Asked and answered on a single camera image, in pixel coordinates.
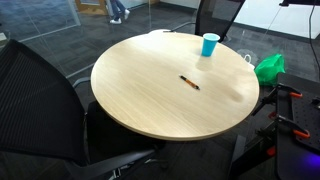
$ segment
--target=black pen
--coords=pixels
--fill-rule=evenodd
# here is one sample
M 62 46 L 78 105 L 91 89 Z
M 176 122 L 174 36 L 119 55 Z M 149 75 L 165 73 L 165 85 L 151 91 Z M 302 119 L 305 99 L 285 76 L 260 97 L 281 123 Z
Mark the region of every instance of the black pen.
M 193 82 L 191 82 L 189 79 L 187 79 L 186 77 L 179 75 L 179 77 L 184 80 L 185 82 L 187 82 L 190 86 L 192 86 L 195 89 L 200 90 L 199 86 L 197 86 L 196 84 L 194 84 Z

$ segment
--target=round table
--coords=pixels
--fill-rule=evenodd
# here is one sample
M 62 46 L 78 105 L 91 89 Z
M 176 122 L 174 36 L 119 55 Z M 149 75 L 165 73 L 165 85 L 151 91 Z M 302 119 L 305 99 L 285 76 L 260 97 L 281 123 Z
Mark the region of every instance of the round table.
M 97 101 L 121 125 L 158 139 L 199 140 L 227 131 L 255 107 L 258 80 L 220 43 L 211 57 L 201 56 L 202 42 L 191 34 L 150 33 L 115 44 L 92 70 Z

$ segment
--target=office chair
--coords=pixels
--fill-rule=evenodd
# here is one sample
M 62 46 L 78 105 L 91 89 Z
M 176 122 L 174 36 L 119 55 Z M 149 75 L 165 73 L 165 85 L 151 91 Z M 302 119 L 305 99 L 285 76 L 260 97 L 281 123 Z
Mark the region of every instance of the office chair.
M 86 113 L 69 81 L 15 40 L 0 52 L 0 89 L 0 150 L 65 160 L 75 179 L 138 164 L 163 143 L 118 125 L 97 102 Z
M 220 36 L 219 42 L 222 42 L 244 2 L 245 0 L 201 0 L 196 22 L 186 22 L 171 30 L 161 31 L 175 32 L 186 25 L 195 24 L 195 35 L 215 33 Z

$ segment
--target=plastic bag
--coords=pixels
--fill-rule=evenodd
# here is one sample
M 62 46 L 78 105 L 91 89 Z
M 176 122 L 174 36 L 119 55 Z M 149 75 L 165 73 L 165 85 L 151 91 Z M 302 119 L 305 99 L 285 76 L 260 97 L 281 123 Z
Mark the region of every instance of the plastic bag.
M 255 69 L 259 85 L 273 86 L 277 83 L 277 74 L 285 72 L 284 59 L 281 54 L 265 58 Z

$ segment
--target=shoe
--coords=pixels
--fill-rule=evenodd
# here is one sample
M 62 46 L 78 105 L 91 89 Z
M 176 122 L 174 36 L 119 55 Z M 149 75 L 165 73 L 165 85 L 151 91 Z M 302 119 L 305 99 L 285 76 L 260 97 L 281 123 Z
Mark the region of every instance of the shoe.
M 121 19 L 119 18 L 118 21 L 113 19 L 113 20 L 110 21 L 110 23 L 111 24 L 121 24 Z
M 130 11 L 129 11 L 128 9 L 126 9 L 126 10 L 124 11 L 124 19 L 125 19 L 125 20 L 128 19 L 129 14 L 130 14 Z

